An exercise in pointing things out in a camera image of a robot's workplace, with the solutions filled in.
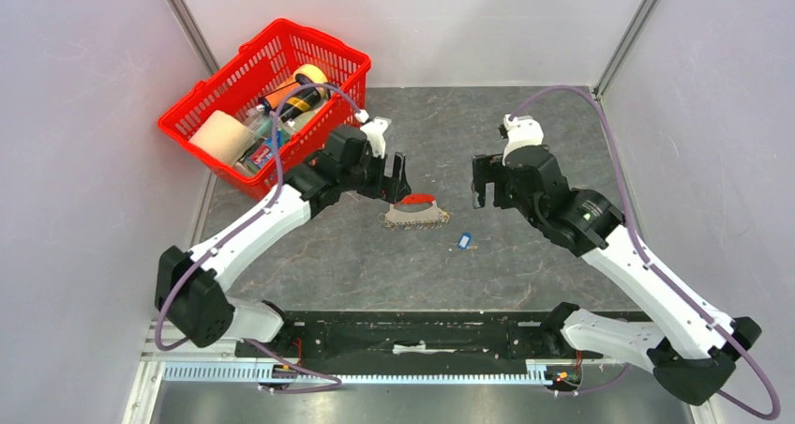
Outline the metal key holder red handle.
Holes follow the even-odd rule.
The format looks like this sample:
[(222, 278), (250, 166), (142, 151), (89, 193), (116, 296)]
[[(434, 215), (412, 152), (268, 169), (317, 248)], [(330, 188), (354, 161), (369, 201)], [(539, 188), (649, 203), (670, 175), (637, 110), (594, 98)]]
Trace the metal key holder red handle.
[(378, 217), (379, 223), (388, 229), (426, 230), (444, 226), (450, 220), (448, 212), (439, 207), (431, 194), (413, 193)]

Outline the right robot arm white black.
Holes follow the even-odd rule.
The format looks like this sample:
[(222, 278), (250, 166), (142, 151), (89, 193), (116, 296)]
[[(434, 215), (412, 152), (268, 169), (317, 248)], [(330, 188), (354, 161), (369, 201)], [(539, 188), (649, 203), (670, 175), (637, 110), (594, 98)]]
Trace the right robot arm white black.
[(541, 344), (551, 356), (574, 351), (612, 357), (649, 372), (676, 399), (701, 405), (735, 372), (740, 353), (733, 337), (749, 350), (761, 334), (749, 317), (731, 318), (713, 308), (666, 267), (645, 262), (622, 211), (592, 189), (572, 189), (556, 158), (542, 145), (521, 147), (507, 156), (472, 160), (475, 207), (486, 203), (515, 208), (553, 245), (569, 250), (620, 287), (648, 316), (646, 323), (603, 317), (563, 302), (541, 324)]

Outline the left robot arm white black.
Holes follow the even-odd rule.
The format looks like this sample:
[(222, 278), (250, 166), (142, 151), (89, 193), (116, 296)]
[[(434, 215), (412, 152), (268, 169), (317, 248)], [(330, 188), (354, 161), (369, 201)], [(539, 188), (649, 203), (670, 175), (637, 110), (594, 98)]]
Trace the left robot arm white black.
[(359, 128), (334, 129), (323, 148), (293, 166), (261, 201), (234, 223), (190, 250), (167, 248), (158, 261), (155, 341), (164, 323), (199, 348), (223, 337), (255, 340), (270, 356), (285, 356), (294, 343), (283, 312), (268, 301), (247, 302), (227, 292), (243, 271), (289, 232), (316, 218), (353, 191), (395, 204), (410, 194), (405, 157), (396, 153), (392, 173), (384, 134), (390, 122), (376, 117)]

